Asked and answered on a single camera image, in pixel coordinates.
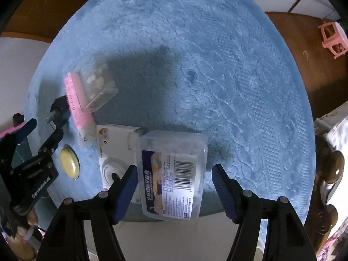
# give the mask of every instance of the barcode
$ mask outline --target barcode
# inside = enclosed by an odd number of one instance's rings
[[[188,189],[192,187],[194,163],[175,161],[175,188]]]

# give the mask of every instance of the blue gripper pad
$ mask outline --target blue gripper pad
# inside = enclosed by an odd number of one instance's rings
[[[228,177],[220,164],[213,167],[212,179],[226,216],[235,224],[238,224],[242,218],[240,197],[243,191],[242,188],[236,180]],[[232,189],[230,187],[232,185],[234,186],[234,190],[238,190],[234,195],[232,195]]]
[[[16,144],[20,144],[37,126],[36,119],[31,119],[27,122],[16,134]]]
[[[129,203],[131,202],[135,189],[138,185],[138,171],[135,166],[129,166],[128,170],[119,182],[119,185],[121,189],[115,200],[115,212],[113,215],[115,224],[118,224],[119,221],[125,217]]]

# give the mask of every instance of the pink comb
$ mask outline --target pink comb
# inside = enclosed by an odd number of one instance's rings
[[[77,98],[77,92],[79,95],[84,95],[84,89],[78,73],[68,73],[67,77],[64,79],[64,84],[67,91],[67,101],[70,113],[74,120],[76,129],[81,130],[89,124],[95,124],[92,114],[85,113],[81,109],[80,101],[86,102],[86,99],[80,99],[79,101],[79,98]]]

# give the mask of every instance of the person's hand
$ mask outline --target person's hand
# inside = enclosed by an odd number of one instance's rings
[[[38,225],[39,219],[34,209],[27,215],[27,222],[29,225]],[[35,250],[27,243],[23,237],[27,231],[19,226],[17,228],[16,238],[6,236],[7,242],[13,253],[21,260],[33,260],[36,256]]]

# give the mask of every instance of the wooden floor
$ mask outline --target wooden floor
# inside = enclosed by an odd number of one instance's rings
[[[318,25],[326,21],[288,13],[268,15],[294,56],[305,84],[313,119],[346,102],[348,56],[334,59],[333,54],[322,46],[323,37]]]
[[[8,22],[4,35],[51,42],[88,0],[24,0]]]

